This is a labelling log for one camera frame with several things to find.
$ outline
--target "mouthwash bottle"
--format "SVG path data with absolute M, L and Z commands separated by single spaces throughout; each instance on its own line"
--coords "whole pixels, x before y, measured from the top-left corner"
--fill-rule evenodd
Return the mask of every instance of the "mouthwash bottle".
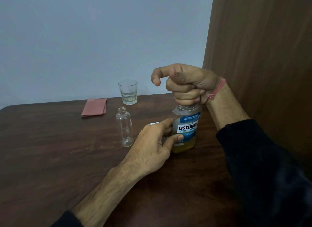
M 184 139 L 175 144 L 173 153 L 181 153 L 191 149 L 196 142 L 197 123 L 202 107 L 198 104 L 192 106 L 179 105 L 172 112 L 175 115 L 172 134 L 181 133 Z

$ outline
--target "bottle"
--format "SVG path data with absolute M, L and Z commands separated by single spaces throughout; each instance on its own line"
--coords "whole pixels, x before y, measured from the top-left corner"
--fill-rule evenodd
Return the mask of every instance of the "bottle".
M 181 153 L 191 149 L 196 142 L 197 123 L 200 118 L 202 107 L 198 104 L 192 106 L 179 105 L 172 112 L 174 123 L 172 134 L 181 133 L 183 140 L 179 141 L 172 148 L 173 153 Z
M 125 107 L 118 109 L 116 120 L 121 132 L 121 145 L 123 147 L 131 146 L 134 141 L 132 134 L 131 116 L 129 112 L 126 111 Z

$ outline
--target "hand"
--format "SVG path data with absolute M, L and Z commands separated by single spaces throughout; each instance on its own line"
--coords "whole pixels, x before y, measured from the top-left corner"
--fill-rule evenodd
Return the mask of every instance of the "hand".
M 168 118 L 160 123 L 146 125 L 122 163 L 133 168 L 133 172 L 140 176 L 158 170 L 169 158 L 172 146 L 183 139 L 181 134 L 172 135 L 161 145 L 162 136 L 172 133 L 172 124 L 173 119 Z
M 186 106 L 205 104 L 220 81 L 213 71 L 180 63 L 154 69 L 151 81 L 160 86 L 160 79 L 167 76 L 166 89 L 173 92 L 177 103 Z

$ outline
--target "folded pink cloth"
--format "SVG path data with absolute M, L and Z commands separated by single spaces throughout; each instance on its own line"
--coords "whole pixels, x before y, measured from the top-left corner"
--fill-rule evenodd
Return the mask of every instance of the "folded pink cloth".
M 106 113 L 107 99 L 88 99 L 81 117 L 102 115 Z

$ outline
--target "bottle label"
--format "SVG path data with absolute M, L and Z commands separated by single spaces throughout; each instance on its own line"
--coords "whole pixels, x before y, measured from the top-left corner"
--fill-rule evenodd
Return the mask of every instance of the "bottle label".
M 198 119 L 200 117 L 200 112 L 194 115 L 183 116 L 180 118 L 180 125 L 177 126 L 177 133 L 181 133 L 184 139 L 181 142 L 186 142 L 194 138 L 197 129 Z

